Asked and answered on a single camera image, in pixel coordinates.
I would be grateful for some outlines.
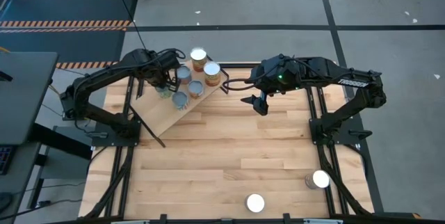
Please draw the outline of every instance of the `wooden tabletop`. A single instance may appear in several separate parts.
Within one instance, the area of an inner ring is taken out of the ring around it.
[[[231,79],[250,73],[227,71]],[[122,112],[126,87],[127,80],[108,87],[107,111]],[[324,92],[329,111],[345,103],[341,86],[328,86]],[[125,219],[159,219],[160,214],[169,219],[282,218],[283,213],[292,218],[328,217],[324,192],[310,190],[304,183],[306,174],[320,168],[310,136],[306,91],[270,98],[267,116],[240,102],[258,93],[251,89],[226,95],[217,90],[160,136],[167,148],[143,135],[134,151]],[[318,100],[316,106],[320,115]],[[108,187],[114,153],[115,148],[109,147],[91,164],[80,216]],[[373,211],[360,156],[340,145],[337,156],[345,185],[365,209]],[[340,212],[335,186],[332,192]],[[262,195],[266,202],[259,214],[245,208],[251,193]],[[116,196],[114,214],[120,189]]]

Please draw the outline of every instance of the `tin can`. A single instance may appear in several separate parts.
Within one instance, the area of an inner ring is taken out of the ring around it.
[[[190,68],[181,66],[177,69],[177,78],[181,80],[181,84],[188,84],[192,80],[192,72]]]
[[[221,67],[214,61],[209,61],[204,65],[204,73],[206,78],[206,84],[208,86],[217,86],[220,83]]]
[[[204,94],[204,86],[201,81],[191,81],[188,84],[188,93],[193,99],[197,99]]]
[[[173,104],[176,106],[178,110],[186,110],[188,107],[188,96],[183,92],[176,92],[172,96]]]
[[[310,189],[324,189],[325,187],[329,186],[330,178],[325,171],[317,170],[306,175],[305,183]]]
[[[261,195],[253,193],[245,199],[245,207],[253,213],[259,213],[264,209],[264,199]]]
[[[201,47],[195,47],[190,52],[190,57],[192,58],[193,69],[196,72],[204,71],[204,65],[207,62],[207,53]]]
[[[159,96],[163,99],[169,98],[173,94],[172,91],[168,90],[167,86],[165,88],[155,87],[154,89],[156,90],[156,92],[158,92]]]

